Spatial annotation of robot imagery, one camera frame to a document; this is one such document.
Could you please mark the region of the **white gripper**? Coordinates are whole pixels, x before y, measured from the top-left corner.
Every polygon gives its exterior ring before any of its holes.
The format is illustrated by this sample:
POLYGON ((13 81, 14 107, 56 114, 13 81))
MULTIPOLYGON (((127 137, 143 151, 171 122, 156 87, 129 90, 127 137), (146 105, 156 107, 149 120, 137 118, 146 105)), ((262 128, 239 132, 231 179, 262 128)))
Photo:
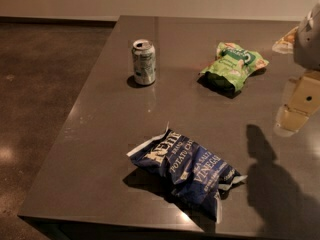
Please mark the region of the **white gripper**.
POLYGON ((320 109, 320 2, 300 22, 295 34, 294 62, 305 69, 285 85, 274 131, 281 137, 296 134, 320 109))

